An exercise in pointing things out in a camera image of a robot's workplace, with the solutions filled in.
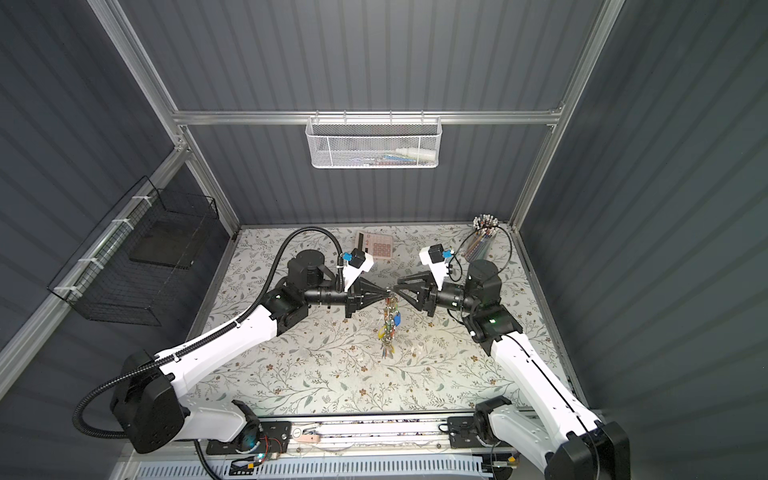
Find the calculator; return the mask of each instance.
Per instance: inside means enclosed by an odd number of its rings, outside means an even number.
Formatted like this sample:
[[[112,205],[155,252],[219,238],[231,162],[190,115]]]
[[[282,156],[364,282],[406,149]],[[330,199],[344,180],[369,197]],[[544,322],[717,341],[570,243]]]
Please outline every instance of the calculator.
[[[358,232],[355,244],[363,252],[370,253],[373,258],[392,258],[391,235]]]

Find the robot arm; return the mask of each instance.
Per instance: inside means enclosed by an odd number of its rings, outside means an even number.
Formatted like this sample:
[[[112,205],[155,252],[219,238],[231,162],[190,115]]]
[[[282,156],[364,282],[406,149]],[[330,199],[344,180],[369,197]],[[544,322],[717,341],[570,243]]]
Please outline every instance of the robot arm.
[[[626,434],[615,422],[603,424],[541,360],[520,324],[501,304],[498,268],[487,260],[476,260],[469,265],[464,286],[443,283],[438,289],[437,280],[434,272],[417,273],[399,279],[393,290],[429,316],[437,306],[468,313],[462,323],[470,337],[515,380],[541,422],[499,396],[475,407],[477,436],[487,445],[504,441],[514,446],[547,478],[593,480],[602,471],[628,480]]]
[[[197,382],[218,367],[224,365],[236,356],[262,342],[277,336],[277,322],[270,318],[270,311],[259,305],[242,323],[230,320],[212,329],[210,332],[193,338],[189,342],[182,343],[172,349],[158,352],[159,358],[172,356],[175,352],[202,340],[205,337],[215,335],[216,332],[227,327],[228,323],[235,323],[236,329],[227,335],[222,335],[199,349],[181,357],[177,362],[168,363],[160,367],[165,376],[172,376],[170,381],[174,387],[176,396],[185,396]]]
[[[181,439],[235,442],[237,450],[251,450],[260,437],[255,433],[259,420],[245,404],[202,401],[188,393],[216,368],[291,329],[306,318],[312,305],[344,305],[345,315],[350,317],[389,295],[388,290],[359,278],[373,265],[369,254],[355,249],[344,258],[343,291],[334,287],[337,278],[325,265],[321,252],[299,252],[288,261],[288,274],[264,294],[248,317],[230,320],[159,352],[155,359],[173,361],[119,384],[110,407],[136,451],[152,452]],[[146,353],[134,354],[126,360],[123,374],[152,361]]]

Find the keychain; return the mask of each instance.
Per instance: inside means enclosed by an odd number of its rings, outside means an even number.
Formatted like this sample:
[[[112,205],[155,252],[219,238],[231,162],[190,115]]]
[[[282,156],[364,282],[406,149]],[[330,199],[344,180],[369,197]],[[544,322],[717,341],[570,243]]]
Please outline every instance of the keychain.
[[[400,310],[397,308],[397,295],[391,292],[384,306],[384,326],[379,329],[379,339],[382,341],[382,358],[394,358],[395,346],[392,344],[392,339],[395,337],[395,331],[399,325]]]

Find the black wire basket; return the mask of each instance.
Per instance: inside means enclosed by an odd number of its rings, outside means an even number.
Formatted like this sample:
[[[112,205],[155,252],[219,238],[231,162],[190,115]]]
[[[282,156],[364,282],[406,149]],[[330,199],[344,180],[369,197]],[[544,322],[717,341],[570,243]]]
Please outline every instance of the black wire basket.
[[[48,290],[89,320],[162,325],[218,218],[213,198],[153,189],[92,255],[69,262],[81,270],[70,284],[60,270]]]

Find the leaf pattern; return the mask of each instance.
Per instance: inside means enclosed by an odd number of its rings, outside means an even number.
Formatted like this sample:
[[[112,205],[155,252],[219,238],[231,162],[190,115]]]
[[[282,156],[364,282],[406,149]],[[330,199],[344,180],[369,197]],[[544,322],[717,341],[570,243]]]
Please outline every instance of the leaf pattern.
[[[329,228],[347,250],[357,229]],[[400,276],[425,270],[422,247],[442,243],[458,248],[469,225],[360,227],[394,237],[391,260],[377,260],[363,276],[391,286]],[[293,229],[244,230],[229,265],[206,330],[245,310],[261,290],[280,244]],[[309,232],[291,243],[274,277],[286,275],[286,263],[299,251],[316,249],[326,264],[336,261],[321,233]],[[508,243],[500,235],[488,252],[497,265],[507,260]],[[463,257],[459,257],[466,270]],[[517,253],[502,274],[502,301],[518,319],[531,343],[555,375],[564,373]],[[381,357],[376,333],[384,302],[344,318],[342,308],[313,306],[310,314],[282,336],[243,353],[200,381],[190,394],[201,399],[239,399],[257,415],[329,412],[395,412],[467,409],[497,395],[513,404],[527,401],[515,383],[470,340],[466,329],[438,309],[434,318],[400,301],[402,323],[394,339],[394,358]]]

